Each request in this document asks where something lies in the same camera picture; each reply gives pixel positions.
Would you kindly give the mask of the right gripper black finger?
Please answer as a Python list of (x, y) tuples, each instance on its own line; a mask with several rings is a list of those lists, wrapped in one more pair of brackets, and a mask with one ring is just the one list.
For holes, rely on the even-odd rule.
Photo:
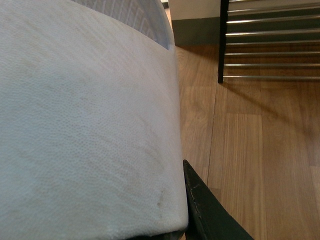
[(225, 210), (187, 160), (183, 160), (189, 224), (187, 240), (252, 240)]

